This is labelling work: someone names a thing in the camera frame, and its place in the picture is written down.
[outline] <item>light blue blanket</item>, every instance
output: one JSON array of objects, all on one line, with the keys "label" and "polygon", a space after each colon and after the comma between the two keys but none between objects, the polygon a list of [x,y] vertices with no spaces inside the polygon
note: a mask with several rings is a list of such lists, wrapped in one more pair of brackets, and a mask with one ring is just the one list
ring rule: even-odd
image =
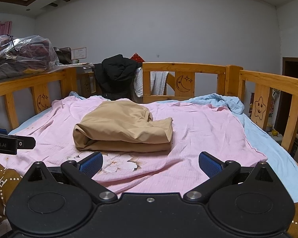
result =
[{"label": "light blue blanket", "polygon": [[[70,95],[80,97],[77,93],[71,92]],[[160,101],[159,103],[170,103],[173,100]],[[218,94],[210,94],[199,96],[186,100],[193,104],[207,105],[212,104],[215,107],[227,106],[242,123],[246,138],[251,146],[268,157],[268,163],[275,171],[279,179],[282,181],[294,202],[298,202],[298,166],[291,158],[286,150],[284,150],[277,142],[275,142],[266,132],[254,124],[244,113],[244,105],[237,97],[221,96]],[[14,134],[32,124],[34,121],[48,113],[51,108],[37,114],[36,116],[25,121],[10,134]]]}]

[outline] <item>smiling star carving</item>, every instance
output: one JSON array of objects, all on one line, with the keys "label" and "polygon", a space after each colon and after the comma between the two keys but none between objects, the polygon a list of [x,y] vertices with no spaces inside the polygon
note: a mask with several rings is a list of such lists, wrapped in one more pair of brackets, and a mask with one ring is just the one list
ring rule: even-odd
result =
[{"label": "smiling star carving", "polygon": [[266,111],[266,105],[263,104],[263,97],[260,97],[258,101],[255,101],[255,117],[259,117],[260,120],[263,119],[263,114]]}]

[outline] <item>brown bag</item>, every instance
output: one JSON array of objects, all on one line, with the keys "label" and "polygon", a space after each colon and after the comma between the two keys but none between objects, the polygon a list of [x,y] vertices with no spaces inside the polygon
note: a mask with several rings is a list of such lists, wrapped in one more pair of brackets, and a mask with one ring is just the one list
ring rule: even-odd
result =
[{"label": "brown bag", "polygon": [[53,47],[57,57],[62,64],[73,64],[72,51],[69,47],[57,48]]}]

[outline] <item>wooden bed railing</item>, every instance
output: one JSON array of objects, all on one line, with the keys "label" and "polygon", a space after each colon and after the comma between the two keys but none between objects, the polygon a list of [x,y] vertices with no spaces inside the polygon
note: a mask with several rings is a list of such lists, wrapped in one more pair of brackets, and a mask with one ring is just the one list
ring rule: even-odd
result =
[{"label": "wooden bed railing", "polygon": [[77,91],[76,68],[39,74],[34,76],[26,75],[15,80],[7,79],[0,82],[0,96],[4,96],[7,115],[12,129],[19,127],[18,117],[15,111],[13,92],[24,88],[31,88],[35,113],[51,107],[49,99],[48,83],[61,81],[61,93],[65,98],[71,91]]},{"label": "wooden bed railing", "polygon": [[251,120],[266,129],[272,89],[292,94],[289,117],[281,146],[290,152],[298,130],[298,79],[277,74],[240,71],[238,97],[243,102],[245,81],[255,83],[255,94]]},{"label": "wooden bed railing", "polygon": [[[216,93],[220,95],[237,96],[238,93],[238,73],[242,67],[229,65],[208,65],[198,63],[169,63],[169,62],[144,62],[143,71],[143,91],[144,103],[164,100],[187,100],[194,97],[195,73],[217,74]],[[174,96],[151,95],[150,72],[169,71],[174,72],[174,76],[168,74],[167,84],[174,90]]]}]

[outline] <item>red decoration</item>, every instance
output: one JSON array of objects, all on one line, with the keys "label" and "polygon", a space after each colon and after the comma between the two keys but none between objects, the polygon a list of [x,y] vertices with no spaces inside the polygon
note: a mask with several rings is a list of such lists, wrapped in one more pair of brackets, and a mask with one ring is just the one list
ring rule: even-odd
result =
[{"label": "red decoration", "polygon": [[135,53],[131,59],[135,60],[136,62],[145,62],[145,60],[142,59],[137,53]]}]

